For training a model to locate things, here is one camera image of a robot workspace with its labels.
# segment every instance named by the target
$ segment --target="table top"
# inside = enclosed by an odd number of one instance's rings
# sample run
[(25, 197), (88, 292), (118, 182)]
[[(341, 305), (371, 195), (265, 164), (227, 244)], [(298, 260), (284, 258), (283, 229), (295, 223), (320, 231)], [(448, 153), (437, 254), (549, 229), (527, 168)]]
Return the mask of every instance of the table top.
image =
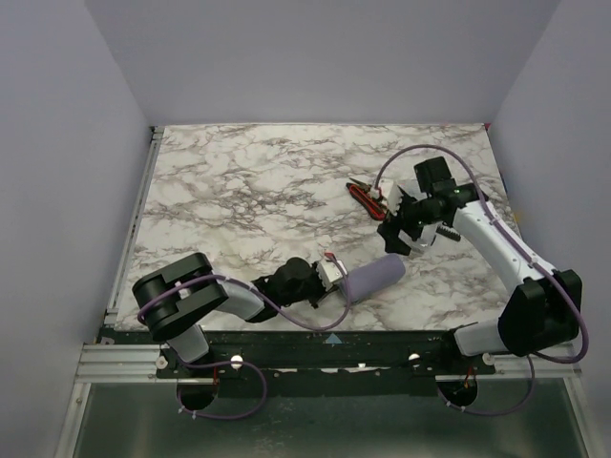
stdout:
[[(433, 143), (460, 154), (473, 168), (498, 213), (517, 231), (483, 125), (244, 124), (171, 126), (164, 131), (133, 256), (119, 294), (117, 330), (144, 329), (136, 319), (135, 281), (200, 251), (215, 271), (244, 281), (269, 275), (289, 258), (319, 260), (332, 251), (348, 270), (384, 256), (378, 223), (346, 190), (349, 177), (371, 182), (399, 149)], [(413, 166), (442, 155), (419, 150), (396, 160), (391, 179), (413, 179)], [(451, 158), (458, 184), (466, 173)], [(396, 285), (354, 305), (341, 330), (449, 329), (497, 317), (508, 294), (465, 239), (438, 237), (423, 255), (403, 258)], [(318, 309), (286, 309), (324, 325), (342, 313), (335, 293)], [(301, 330), (283, 317), (245, 323), (212, 312), (208, 330)]]

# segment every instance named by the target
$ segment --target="marble surface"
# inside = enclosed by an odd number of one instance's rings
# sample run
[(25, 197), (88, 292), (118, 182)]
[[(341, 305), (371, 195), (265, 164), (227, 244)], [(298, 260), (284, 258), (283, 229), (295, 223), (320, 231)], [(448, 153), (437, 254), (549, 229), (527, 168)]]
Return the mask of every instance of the marble surface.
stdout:
[[(133, 330), (131, 287), (142, 276), (201, 251), (217, 270), (241, 280), (273, 273), (291, 257), (333, 251), (348, 269), (384, 255), (377, 223), (346, 190), (348, 177), (371, 182), (385, 160), (416, 143), (446, 146), (473, 167), (497, 211), (515, 222), (482, 125), (196, 125), (165, 129), (119, 297), (116, 329)], [(441, 153), (404, 155), (385, 177), (414, 178), (413, 165)], [(448, 159), (456, 181), (467, 181)], [(337, 329), (448, 329), (498, 316), (508, 299), (500, 279), (463, 239), (437, 238), (424, 255), (404, 258), (403, 280), (356, 304)], [(324, 325), (341, 313), (339, 293), (318, 309), (286, 310)], [(282, 317), (250, 324), (213, 312), (208, 330), (300, 330)]]

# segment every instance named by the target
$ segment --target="wall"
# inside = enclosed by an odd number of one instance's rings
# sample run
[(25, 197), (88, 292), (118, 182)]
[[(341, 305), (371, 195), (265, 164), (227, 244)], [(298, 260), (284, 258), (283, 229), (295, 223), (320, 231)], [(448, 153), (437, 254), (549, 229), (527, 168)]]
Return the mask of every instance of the wall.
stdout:
[(0, 443), (53, 456), (150, 131), (79, 0), (4, 4), (0, 61)]
[(557, 0), (87, 0), (154, 124), (492, 120)]
[(564, 0), (496, 116), (491, 140), (524, 237), (584, 284), (589, 402), (611, 450), (611, 3)]

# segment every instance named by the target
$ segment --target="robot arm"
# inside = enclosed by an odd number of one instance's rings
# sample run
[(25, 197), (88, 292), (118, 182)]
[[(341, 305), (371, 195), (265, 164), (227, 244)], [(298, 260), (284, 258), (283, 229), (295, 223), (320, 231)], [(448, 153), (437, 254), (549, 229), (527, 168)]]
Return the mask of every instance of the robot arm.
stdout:
[[(511, 298), (496, 320), (460, 327), (452, 332), (459, 355), (511, 352), (524, 356), (577, 337), (579, 325), (564, 299), (538, 270), (530, 265), (495, 227), (478, 199), (474, 186), (457, 186), (446, 161), (436, 157), (415, 166), (420, 189), (427, 198), (416, 200), (396, 185), (390, 193), (387, 219), (378, 228), (387, 252), (407, 255), (427, 227), (444, 222), (464, 236), (500, 277)], [(486, 205), (516, 243), (538, 266), (553, 276), (579, 309), (581, 280), (575, 272), (559, 272), (505, 224), (492, 204)]]

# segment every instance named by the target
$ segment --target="gray cylindrical object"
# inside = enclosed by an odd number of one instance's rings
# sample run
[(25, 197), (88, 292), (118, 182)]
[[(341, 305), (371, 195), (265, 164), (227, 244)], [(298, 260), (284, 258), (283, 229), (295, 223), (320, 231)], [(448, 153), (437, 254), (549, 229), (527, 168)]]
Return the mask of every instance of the gray cylindrical object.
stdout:
[[(362, 301), (377, 291), (397, 283), (404, 275), (405, 265), (399, 255), (394, 253), (351, 270), (348, 272), (348, 281), (352, 302)], [(345, 296), (346, 288), (343, 281), (340, 282), (340, 290)]]

